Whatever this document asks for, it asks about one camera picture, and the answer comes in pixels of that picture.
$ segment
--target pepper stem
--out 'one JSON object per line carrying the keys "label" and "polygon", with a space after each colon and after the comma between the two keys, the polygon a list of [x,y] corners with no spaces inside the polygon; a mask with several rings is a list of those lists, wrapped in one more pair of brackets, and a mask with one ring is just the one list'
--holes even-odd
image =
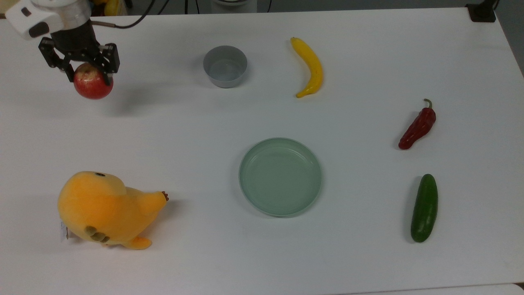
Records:
{"label": "pepper stem", "polygon": [[424,101],[427,101],[429,103],[429,107],[428,108],[432,108],[433,107],[433,104],[431,103],[431,100],[427,99],[427,98],[424,98]]}

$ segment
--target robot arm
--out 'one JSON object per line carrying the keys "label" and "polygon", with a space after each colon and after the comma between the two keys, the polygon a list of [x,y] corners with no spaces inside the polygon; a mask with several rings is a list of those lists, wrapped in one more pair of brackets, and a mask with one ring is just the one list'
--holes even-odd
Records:
{"label": "robot arm", "polygon": [[65,72],[70,82],[74,76],[72,60],[93,65],[102,73],[106,85],[118,72],[116,44],[101,46],[96,40],[88,0],[20,0],[5,16],[24,39],[51,34],[51,38],[42,38],[38,48],[47,64]]}

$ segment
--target tag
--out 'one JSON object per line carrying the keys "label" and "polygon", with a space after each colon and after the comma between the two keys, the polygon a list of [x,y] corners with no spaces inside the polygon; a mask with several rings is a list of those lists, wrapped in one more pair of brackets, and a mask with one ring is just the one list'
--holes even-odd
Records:
{"label": "tag", "polygon": [[75,235],[72,231],[69,231],[69,229],[62,220],[60,220],[60,232],[60,241],[64,241],[64,239],[77,237],[77,235]]}
{"label": "tag", "polygon": [[60,220],[60,241],[64,241],[64,239],[69,239],[69,231],[64,222]]}

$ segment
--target yellow plush toy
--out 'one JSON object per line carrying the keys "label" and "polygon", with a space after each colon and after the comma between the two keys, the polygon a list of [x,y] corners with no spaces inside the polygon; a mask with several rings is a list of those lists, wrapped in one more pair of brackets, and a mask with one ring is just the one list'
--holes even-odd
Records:
{"label": "yellow plush toy", "polygon": [[84,171],[73,175],[58,198],[64,224],[77,236],[102,245],[142,250],[151,241],[138,237],[166,205],[166,192],[143,193],[116,176]]}

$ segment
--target red chili pepper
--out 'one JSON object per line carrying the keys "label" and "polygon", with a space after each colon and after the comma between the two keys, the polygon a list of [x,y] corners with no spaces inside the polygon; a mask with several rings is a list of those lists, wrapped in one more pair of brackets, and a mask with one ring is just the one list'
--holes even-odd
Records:
{"label": "red chili pepper", "polygon": [[422,111],[420,111],[417,118],[409,126],[408,130],[404,133],[404,136],[402,136],[400,139],[398,147],[401,150],[409,149],[415,143],[415,141],[426,135],[436,121],[435,111],[433,111],[431,108],[433,105],[431,100],[424,99],[424,101],[429,103],[429,107],[423,108]]}

